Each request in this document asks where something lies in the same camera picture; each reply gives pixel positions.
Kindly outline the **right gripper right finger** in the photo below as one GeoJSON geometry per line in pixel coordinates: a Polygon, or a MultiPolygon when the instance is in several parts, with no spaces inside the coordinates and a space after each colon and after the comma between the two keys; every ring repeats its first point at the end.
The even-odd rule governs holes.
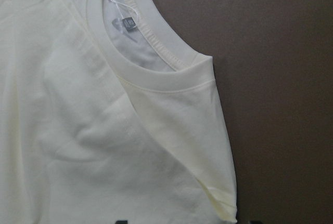
{"type": "Polygon", "coordinates": [[[257,220],[253,218],[239,218],[238,224],[256,224],[257,220]]]}

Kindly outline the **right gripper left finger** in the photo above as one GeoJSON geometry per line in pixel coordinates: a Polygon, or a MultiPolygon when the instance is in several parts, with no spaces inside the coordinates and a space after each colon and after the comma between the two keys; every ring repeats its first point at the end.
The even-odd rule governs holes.
{"type": "Polygon", "coordinates": [[[131,222],[128,219],[119,219],[116,220],[116,224],[131,224],[131,222]]]}

